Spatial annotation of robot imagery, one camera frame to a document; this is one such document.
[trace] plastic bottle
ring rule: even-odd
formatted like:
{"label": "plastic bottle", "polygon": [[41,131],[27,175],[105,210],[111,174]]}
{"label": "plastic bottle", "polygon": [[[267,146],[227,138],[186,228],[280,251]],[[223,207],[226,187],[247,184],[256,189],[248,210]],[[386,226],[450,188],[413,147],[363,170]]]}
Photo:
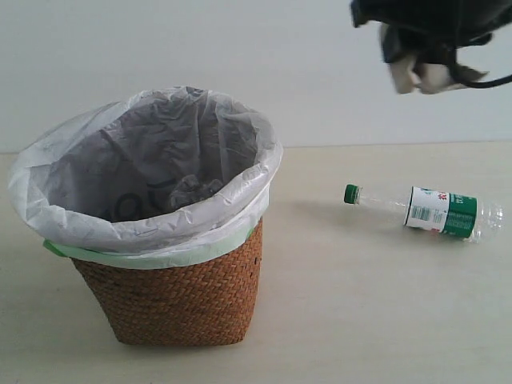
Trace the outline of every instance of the plastic bottle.
{"label": "plastic bottle", "polygon": [[412,228],[449,234],[468,242],[491,238],[503,224],[503,209],[460,194],[412,187],[394,195],[349,184],[344,202],[384,210],[390,219]]}

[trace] trash can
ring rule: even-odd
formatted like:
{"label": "trash can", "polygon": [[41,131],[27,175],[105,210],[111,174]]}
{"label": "trash can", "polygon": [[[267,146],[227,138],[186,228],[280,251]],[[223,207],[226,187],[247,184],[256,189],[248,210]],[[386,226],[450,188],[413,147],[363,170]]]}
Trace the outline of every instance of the trash can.
{"label": "trash can", "polygon": [[252,319],[281,158],[262,114],[180,86],[57,126],[18,155],[8,189],[120,342],[221,346],[243,340]]}

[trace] garbage bag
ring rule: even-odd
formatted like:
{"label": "garbage bag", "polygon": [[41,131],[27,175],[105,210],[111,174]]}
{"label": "garbage bag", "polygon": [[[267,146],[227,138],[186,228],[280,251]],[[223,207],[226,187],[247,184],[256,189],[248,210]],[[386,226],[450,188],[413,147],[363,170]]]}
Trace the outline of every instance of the garbage bag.
{"label": "garbage bag", "polygon": [[[281,158],[264,115],[229,95],[179,86],[50,130],[18,155],[8,191],[30,228],[53,246],[89,252],[82,258],[187,265],[198,246],[205,261],[213,245],[258,223]],[[191,177],[212,195],[176,206],[173,191]]]}

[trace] table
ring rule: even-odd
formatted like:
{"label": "table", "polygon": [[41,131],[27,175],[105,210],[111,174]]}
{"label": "table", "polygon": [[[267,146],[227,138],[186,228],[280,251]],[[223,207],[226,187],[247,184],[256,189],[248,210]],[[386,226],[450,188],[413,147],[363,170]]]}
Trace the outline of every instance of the table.
{"label": "table", "polygon": [[[2,180],[12,159],[0,157]],[[250,331],[218,348],[118,343],[71,262],[42,248],[4,189],[0,382],[510,382],[511,229],[447,241],[343,205],[342,193],[417,185],[510,208],[511,165],[511,142],[287,149]]]}

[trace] dark object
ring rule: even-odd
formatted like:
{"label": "dark object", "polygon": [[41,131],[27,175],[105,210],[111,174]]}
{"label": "dark object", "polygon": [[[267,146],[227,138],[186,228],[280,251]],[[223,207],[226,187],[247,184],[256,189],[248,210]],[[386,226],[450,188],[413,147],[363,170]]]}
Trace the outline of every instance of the dark object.
{"label": "dark object", "polygon": [[147,346],[223,346],[244,339],[262,259],[262,222],[236,250],[195,266],[127,270],[72,259],[116,338]]}
{"label": "dark object", "polygon": [[512,0],[353,0],[354,27],[369,21],[389,25],[382,42],[383,61],[419,53],[421,62],[443,64],[451,77],[471,88],[512,82],[512,75],[491,82],[468,80],[457,63],[457,48],[484,46],[492,33],[512,22]]}

